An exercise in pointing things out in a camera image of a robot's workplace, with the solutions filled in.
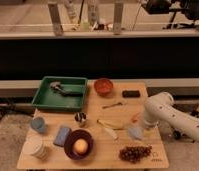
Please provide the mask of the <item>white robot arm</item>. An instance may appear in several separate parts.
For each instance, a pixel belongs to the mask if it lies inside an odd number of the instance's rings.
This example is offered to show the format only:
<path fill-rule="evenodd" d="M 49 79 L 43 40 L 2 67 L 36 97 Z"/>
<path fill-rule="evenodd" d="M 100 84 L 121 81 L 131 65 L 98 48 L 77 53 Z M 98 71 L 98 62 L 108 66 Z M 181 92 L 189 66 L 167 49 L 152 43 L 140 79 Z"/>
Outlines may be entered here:
<path fill-rule="evenodd" d="M 142 113 L 145 127 L 148 129 L 154 128 L 160 120 L 164 120 L 199 142 L 199 119 L 175 109 L 173 104 L 173 96 L 168 92 L 161 92 L 148 97 L 144 102 Z"/>

